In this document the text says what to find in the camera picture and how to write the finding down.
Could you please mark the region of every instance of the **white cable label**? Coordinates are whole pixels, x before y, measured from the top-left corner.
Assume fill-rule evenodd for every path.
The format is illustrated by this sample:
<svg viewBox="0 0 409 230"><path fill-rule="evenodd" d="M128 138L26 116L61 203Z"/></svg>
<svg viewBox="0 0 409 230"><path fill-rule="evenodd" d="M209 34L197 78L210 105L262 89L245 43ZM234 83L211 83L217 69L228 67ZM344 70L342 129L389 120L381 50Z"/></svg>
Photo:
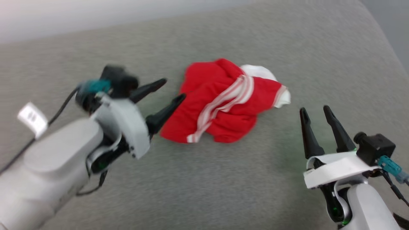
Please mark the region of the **white cable label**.
<svg viewBox="0 0 409 230"><path fill-rule="evenodd" d="M34 132L36 139L38 139L48 128L47 118L31 102L27 103L20 110L17 118Z"/></svg>

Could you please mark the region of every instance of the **red cloth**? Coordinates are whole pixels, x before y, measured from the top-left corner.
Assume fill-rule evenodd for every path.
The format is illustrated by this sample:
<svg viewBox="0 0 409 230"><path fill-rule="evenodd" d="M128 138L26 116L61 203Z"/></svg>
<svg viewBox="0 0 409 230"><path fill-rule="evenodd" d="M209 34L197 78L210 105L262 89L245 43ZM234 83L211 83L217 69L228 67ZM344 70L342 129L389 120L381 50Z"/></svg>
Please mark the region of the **red cloth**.
<svg viewBox="0 0 409 230"><path fill-rule="evenodd" d="M274 106L286 87L247 76L226 59L193 63L180 93L187 97L164 125L161 136L180 143L198 142L203 132L231 143L254 127L257 115Z"/></svg>

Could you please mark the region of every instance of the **black cable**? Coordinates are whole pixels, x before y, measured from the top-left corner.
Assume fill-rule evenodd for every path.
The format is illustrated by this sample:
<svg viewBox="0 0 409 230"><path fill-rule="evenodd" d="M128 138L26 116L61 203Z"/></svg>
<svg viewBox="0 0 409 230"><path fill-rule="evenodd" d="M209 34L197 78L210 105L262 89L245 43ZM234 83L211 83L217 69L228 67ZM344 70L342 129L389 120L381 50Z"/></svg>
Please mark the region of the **black cable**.
<svg viewBox="0 0 409 230"><path fill-rule="evenodd" d="M405 204L409 207L409 202L405 199L405 197L399 191L398 187L396 187L396 185L393 184L391 177L389 176L389 173L387 171L382 170L382 175L385 178L385 180L388 182L388 184L391 186L392 191L395 193L398 199L405 202Z"/></svg>
<svg viewBox="0 0 409 230"><path fill-rule="evenodd" d="M89 194L91 194L91 193L97 191L99 188L102 187L102 185L103 185L103 183L104 183L104 181L105 181L105 178L106 178L106 174L108 174L108 170L105 171L105 172L103 172L103 173L101 173L101 176L99 177L99 183L98 183L98 186L97 186L96 188L94 188L94 189L92 189L92 190L90 190L90 191L86 191L86 192L78 192L78 193L76 194L76 196L85 196L85 195L89 195Z"/></svg>
<svg viewBox="0 0 409 230"><path fill-rule="evenodd" d="M72 99L72 97L75 95L75 93L78 91L78 88L75 88L70 95L68 95L67 99L64 101L63 105L60 107L58 112L51 118L51 120L48 122L48 126L50 126L54 121L60 116L60 114L63 112L69 101ZM36 138L31 139L14 157L11 161L7 163L6 166L4 166L0 170L0 175L8 170L20 157L21 155L36 141Z"/></svg>

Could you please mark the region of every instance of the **gray fabric surface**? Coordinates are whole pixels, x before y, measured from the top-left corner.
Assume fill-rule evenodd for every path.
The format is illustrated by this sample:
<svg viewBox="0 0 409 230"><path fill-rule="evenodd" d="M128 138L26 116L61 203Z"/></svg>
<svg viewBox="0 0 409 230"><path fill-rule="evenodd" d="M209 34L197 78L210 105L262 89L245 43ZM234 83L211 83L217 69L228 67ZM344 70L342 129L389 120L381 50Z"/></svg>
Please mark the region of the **gray fabric surface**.
<svg viewBox="0 0 409 230"><path fill-rule="evenodd" d="M290 89L292 104L261 114L233 144L209 135L198 144L154 138L146 156L121 157L101 190L73 199L43 229L335 229L320 191L303 183L302 106L327 153L335 142L324 104L351 136L380 132L393 140L393 158L409 171L409 78L354 0L257 3L1 46L1 165L32 135L16 120L29 100L51 116L77 83L117 63L142 83L169 79L139 103L147 115L177 94L190 63L220 57L270 69ZM70 105L51 129L80 116ZM409 218L383 179L371 184Z"/></svg>

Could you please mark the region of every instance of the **white wall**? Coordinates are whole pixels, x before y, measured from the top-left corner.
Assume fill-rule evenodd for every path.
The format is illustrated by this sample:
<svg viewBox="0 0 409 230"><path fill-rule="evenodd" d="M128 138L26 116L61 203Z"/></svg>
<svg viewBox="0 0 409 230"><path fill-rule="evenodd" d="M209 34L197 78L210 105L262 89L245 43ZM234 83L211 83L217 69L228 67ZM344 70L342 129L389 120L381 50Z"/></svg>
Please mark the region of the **white wall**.
<svg viewBox="0 0 409 230"><path fill-rule="evenodd" d="M255 0L0 0L0 43L29 40Z"/></svg>

